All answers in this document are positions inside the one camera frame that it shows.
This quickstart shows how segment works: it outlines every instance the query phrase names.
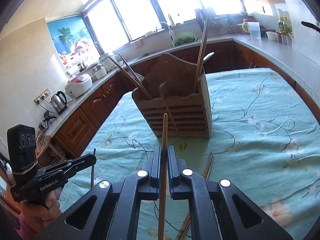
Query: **triangular cutout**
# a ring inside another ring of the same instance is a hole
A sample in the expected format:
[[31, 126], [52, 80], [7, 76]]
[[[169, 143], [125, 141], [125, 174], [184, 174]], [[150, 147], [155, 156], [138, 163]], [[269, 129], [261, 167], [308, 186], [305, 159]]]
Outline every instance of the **triangular cutout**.
[[75, 212], [66, 218], [66, 224], [82, 230], [89, 218], [96, 200], [97, 196], [95, 195], [88, 198], [86, 202], [84, 202]]
[[251, 228], [262, 222], [261, 217], [259, 217], [259, 215], [254, 212], [238, 195], [232, 195], [232, 199], [236, 205], [241, 222], [245, 228]]

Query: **rice cooker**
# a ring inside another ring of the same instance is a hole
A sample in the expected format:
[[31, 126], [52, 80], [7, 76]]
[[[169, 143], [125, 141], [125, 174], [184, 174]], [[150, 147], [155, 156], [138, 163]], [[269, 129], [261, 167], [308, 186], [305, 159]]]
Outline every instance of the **rice cooker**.
[[92, 79], [89, 74], [80, 74], [69, 81], [65, 86], [66, 93], [72, 98], [78, 98], [92, 87]]

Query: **floral tablecloth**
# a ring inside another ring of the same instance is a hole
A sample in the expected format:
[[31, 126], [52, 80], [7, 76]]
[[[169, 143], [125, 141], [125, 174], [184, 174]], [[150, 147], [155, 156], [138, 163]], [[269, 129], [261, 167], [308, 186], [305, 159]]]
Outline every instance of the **floral tablecloth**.
[[[231, 180], [270, 217], [300, 240], [320, 214], [320, 128], [298, 94], [276, 72], [237, 70], [206, 75], [212, 113], [210, 140], [169, 138], [178, 158], [209, 179]], [[125, 94], [84, 154], [96, 148], [95, 182], [123, 180], [152, 158], [160, 140]], [[91, 169], [79, 172], [60, 196], [65, 211], [90, 189]], [[142, 201], [137, 239], [157, 239], [158, 203]], [[165, 239], [174, 239], [187, 201], [167, 196]]]

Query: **stainless steel kettle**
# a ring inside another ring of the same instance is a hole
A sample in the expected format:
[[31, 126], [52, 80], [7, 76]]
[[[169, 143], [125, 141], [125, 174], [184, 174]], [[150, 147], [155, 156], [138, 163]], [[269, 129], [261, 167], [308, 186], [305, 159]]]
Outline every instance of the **stainless steel kettle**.
[[62, 114], [63, 111], [67, 109], [67, 98], [66, 98], [66, 95], [62, 91], [58, 91], [51, 98], [51, 104], [52, 104], [53, 108], [57, 111], [57, 113], [59, 115]]

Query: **kitchen counter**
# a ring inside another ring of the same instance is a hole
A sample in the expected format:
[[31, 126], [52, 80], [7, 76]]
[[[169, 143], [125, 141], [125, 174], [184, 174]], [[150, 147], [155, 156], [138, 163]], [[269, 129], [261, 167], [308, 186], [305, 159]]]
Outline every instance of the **kitchen counter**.
[[[265, 57], [273, 64], [277, 65], [289, 76], [291, 76], [297, 83], [311, 96], [315, 103], [320, 106], [320, 66], [304, 55], [295, 51], [294, 49], [280, 44], [275, 41], [269, 41], [267, 38], [261, 40], [251, 40], [250, 35], [246, 34], [225, 34], [221, 36], [208, 37], [207, 44], [235, 41]], [[200, 41], [185, 44], [179, 47], [171, 47], [161, 50], [159, 52], [151, 53], [145, 57], [138, 57], [136, 59], [128, 60], [130, 66], [147, 61], [149, 59], [160, 56], [164, 53], [172, 53], [174, 51], [188, 49], [200, 46]], [[92, 84], [92, 87], [81, 97], [73, 100], [68, 108], [55, 119], [46, 135], [52, 138], [63, 123], [73, 114], [73, 112], [90, 96], [92, 95], [104, 82], [112, 78], [119, 69], [112, 70], [107, 75]]]

